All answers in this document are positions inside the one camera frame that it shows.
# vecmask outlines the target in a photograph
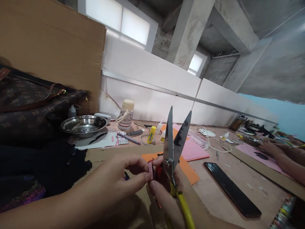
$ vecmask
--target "metal bowl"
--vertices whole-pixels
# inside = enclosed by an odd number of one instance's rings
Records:
[[[61,124],[64,132],[75,134],[81,138],[92,137],[96,132],[107,126],[108,121],[95,115],[81,115],[69,118]]]
[[[255,138],[249,137],[247,135],[243,135],[243,140],[246,143],[249,143],[250,145],[253,145],[253,146],[256,146],[256,147],[259,147],[263,143],[262,140],[255,139]]]

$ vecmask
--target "blue wall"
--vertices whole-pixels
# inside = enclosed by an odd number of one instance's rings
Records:
[[[279,117],[280,131],[290,135],[296,134],[296,138],[305,141],[305,105],[246,94],[240,95],[276,114]]]

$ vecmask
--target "scissors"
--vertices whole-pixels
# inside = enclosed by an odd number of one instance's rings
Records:
[[[164,140],[164,150],[163,150],[163,170],[165,171],[168,179],[171,183],[171,196],[177,198],[180,201],[182,212],[184,214],[184,218],[186,220],[186,225],[188,229],[195,229],[194,221],[188,207],[187,202],[185,201],[184,195],[182,191],[178,191],[178,187],[174,178],[174,170],[176,165],[178,164],[179,158],[181,156],[184,143],[186,141],[186,137],[188,134],[188,130],[190,127],[192,111],[187,115],[184,123],[182,124],[178,134],[175,139],[173,139],[173,107],[171,107],[167,125],[165,132],[165,140]],[[166,215],[165,217],[166,225],[168,229],[173,228],[173,224],[170,218]]]

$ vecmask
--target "marker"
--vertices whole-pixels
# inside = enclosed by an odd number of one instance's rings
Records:
[[[136,144],[138,144],[138,145],[141,145],[141,142],[138,142],[137,140],[134,140],[134,139],[132,139],[132,138],[130,138],[130,137],[127,137],[127,136],[125,136],[125,135],[123,135],[123,134],[120,134],[120,133],[118,133],[118,135],[120,135],[120,136],[123,137],[123,138],[126,138],[127,140],[129,140],[129,141],[131,141],[131,142],[133,142],[133,143],[136,143]]]
[[[149,133],[149,136],[148,136],[148,139],[147,139],[147,143],[150,144],[152,141],[153,141],[153,135],[155,134],[156,132],[156,127],[155,126],[152,126],[151,129],[150,129],[150,133]]]

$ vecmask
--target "smartphone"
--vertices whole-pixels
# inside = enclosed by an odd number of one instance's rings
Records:
[[[204,162],[203,165],[245,217],[258,218],[261,216],[261,211],[216,163]]]

